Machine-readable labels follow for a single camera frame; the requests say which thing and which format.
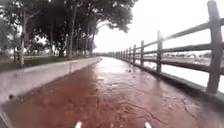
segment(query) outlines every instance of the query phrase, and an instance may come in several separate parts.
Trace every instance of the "sky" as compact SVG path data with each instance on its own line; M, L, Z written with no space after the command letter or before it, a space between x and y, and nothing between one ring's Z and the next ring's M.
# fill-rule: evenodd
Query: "sky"
M208 21L207 0L139 0L132 10L133 21L126 34L117 29L100 28L95 38L94 52L110 52L150 43L160 30L164 37ZM224 17L224 0L216 0L220 16ZM210 32L204 30L164 42L164 48L210 43Z

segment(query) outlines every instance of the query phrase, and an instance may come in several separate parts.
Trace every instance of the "green foliage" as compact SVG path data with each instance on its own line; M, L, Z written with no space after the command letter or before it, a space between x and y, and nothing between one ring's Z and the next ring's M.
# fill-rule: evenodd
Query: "green foliage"
M54 45L58 51L65 51L71 9L77 3L72 35L73 46L76 47L73 49L84 50L87 43L88 50L91 50L91 47L95 47L94 35L101 22L108 22L107 26L111 29L118 28L128 32L127 25L131 23L131 8L135 2L136 0L11 0L5 4L2 14L8 24L14 26L22 26L24 16L28 17L26 32L29 40L36 36L47 38L53 42L44 47ZM37 47L36 43L28 43L27 46L33 45L30 47L32 49Z

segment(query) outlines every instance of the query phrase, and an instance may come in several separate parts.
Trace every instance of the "railing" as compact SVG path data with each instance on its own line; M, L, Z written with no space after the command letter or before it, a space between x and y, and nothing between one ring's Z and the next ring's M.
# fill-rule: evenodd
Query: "railing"
M178 32L166 38L162 38L160 32L158 32L157 41L151 42L149 44L144 44L144 42L142 41L141 47L136 47L136 45L134 45L133 49L131 49L130 47L129 49L125 51L111 52L109 53L109 55L119 59L129 61L134 64L136 64L136 60L140 60L139 66L141 67L144 67L144 62L155 62L157 64L156 72L158 74L161 73L162 64L208 72L209 80L207 83L206 92L210 94L216 94L218 90L220 75L224 74L224 69L220 68L221 61L222 61L223 47L224 47L222 43L221 26L224 25L224 19L220 19L217 4L215 1L209 1L207 6L208 6L208 13L209 13L208 23L197 25L195 27ZM210 29L211 43L170 48L170 49L162 48L164 41L167 41L173 38L186 36L188 34L199 32L205 29ZM149 47L155 44L157 44L157 50L146 51L146 52L144 51L146 47ZM211 61L209 66L162 59L162 55L164 53L200 51L200 50L211 50ZM156 56L146 57L145 56L146 54L156 54Z

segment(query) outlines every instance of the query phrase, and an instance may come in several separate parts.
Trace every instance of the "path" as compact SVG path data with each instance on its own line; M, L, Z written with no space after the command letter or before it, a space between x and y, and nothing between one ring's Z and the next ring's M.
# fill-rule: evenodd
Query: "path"
M4 106L15 128L223 128L209 105L111 58Z

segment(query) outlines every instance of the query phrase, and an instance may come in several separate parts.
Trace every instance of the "water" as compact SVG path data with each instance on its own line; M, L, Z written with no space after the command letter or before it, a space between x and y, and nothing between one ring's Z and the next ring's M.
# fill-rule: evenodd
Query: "water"
M145 62L144 65L146 67L156 69L156 63ZM170 65L163 65L162 72L165 72L165 73L173 75L173 76L178 76L185 80L194 82L200 86L207 87L209 74L206 72L196 71L196 70L187 69L187 68L180 68L180 67L175 67L175 66L170 66ZM220 81L219 81L218 91L224 93L224 76L223 75L221 76Z

